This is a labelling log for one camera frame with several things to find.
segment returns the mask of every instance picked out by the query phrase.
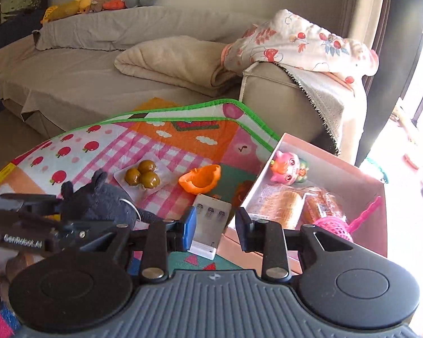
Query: orange bowl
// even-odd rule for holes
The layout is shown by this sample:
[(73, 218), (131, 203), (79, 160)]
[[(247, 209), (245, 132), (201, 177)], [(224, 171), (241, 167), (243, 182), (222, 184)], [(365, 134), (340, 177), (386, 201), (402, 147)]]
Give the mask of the orange bowl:
[(221, 179), (221, 167), (208, 165), (203, 168), (195, 168), (179, 178), (179, 184), (188, 193), (207, 193), (217, 186)]

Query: play mat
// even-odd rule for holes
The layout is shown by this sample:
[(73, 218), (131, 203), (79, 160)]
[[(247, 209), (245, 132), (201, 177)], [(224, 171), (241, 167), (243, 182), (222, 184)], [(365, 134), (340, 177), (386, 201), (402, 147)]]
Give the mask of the play mat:
[[(60, 196), (61, 184), (74, 189), (90, 182), (100, 168), (108, 181), (152, 152), (178, 179), (193, 168), (219, 164), (222, 176), (209, 195), (234, 207), (240, 205), (278, 143), (274, 134), (250, 109), (231, 99), (179, 108), (137, 111), (75, 129), (46, 141), (14, 159), (0, 171), (1, 193)], [(177, 183), (168, 184), (137, 204), (162, 218), (178, 219), (195, 195)], [(135, 252), (129, 273), (137, 273), (141, 252)], [(216, 256), (213, 261), (190, 253), (172, 253), (169, 269), (238, 268)], [(7, 309), (0, 312), (0, 338), (9, 337), (18, 322)]]

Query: cherry print blanket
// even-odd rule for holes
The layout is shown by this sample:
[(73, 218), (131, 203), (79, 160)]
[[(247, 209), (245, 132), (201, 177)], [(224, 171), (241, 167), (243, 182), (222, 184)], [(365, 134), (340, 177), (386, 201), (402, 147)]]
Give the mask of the cherry print blanket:
[[(100, 168), (118, 186), (113, 174), (152, 152), (177, 178), (193, 168), (219, 164), (222, 176), (210, 195), (239, 206), (278, 140), (250, 109), (231, 99), (131, 112), (64, 133), (14, 159), (0, 171), (0, 194), (60, 196), (63, 182), (70, 180), (77, 190)], [(137, 206), (178, 219), (194, 198), (175, 182)], [(140, 257), (135, 252), (129, 273), (138, 272)], [(209, 261), (190, 253), (173, 253), (169, 262), (170, 270), (237, 268), (220, 256)], [(19, 326), (8, 309), (0, 312), (0, 338), (8, 338)]]
[(288, 10), (280, 10), (260, 26), (252, 25), (242, 38), (228, 45), (221, 63), (242, 75), (252, 63), (276, 62), (307, 71), (334, 74), (353, 85), (379, 67), (377, 54), (355, 39), (343, 39)]

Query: pink checkered pattern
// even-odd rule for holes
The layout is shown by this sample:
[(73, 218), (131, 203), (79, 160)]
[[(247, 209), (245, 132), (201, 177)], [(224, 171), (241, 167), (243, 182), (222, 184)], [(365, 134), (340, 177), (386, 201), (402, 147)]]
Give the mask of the pink checkered pattern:
[[(108, 182), (118, 185), (113, 174), (137, 163), (147, 152), (155, 153), (177, 178), (193, 168), (212, 164), (210, 159), (128, 130), (103, 149), (72, 180), (74, 189), (77, 190), (89, 183), (94, 172), (100, 168), (108, 172)], [(195, 197), (195, 195), (185, 192), (178, 183), (168, 184), (139, 202), (137, 206), (162, 218), (178, 219), (185, 208), (193, 204)]]

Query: floor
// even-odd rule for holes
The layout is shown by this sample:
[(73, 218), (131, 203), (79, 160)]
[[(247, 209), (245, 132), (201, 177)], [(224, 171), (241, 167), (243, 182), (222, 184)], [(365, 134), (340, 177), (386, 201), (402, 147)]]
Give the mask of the floor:
[(0, 169), (45, 138), (8, 110), (0, 113)]
[(388, 258), (411, 272), (420, 286), (420, 305), (410, 326), (423, 336), (423, 197), (421, 172), (403, 158), (410, 146), (408, 134), (404, 127), (389, 121), (369, 156), (388, 176)]

